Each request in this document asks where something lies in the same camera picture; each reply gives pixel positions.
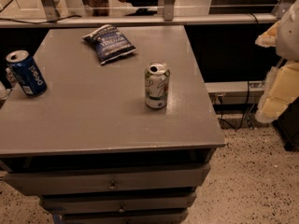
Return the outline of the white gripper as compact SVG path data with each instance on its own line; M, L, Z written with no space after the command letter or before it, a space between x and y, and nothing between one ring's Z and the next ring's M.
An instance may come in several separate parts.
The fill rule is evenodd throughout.
M296 0L280 21L259 35L255 44L270 48L276 46L278 56L288 60L282 67L268 72L263 95L255 118L271 123L299 97L299 0Z

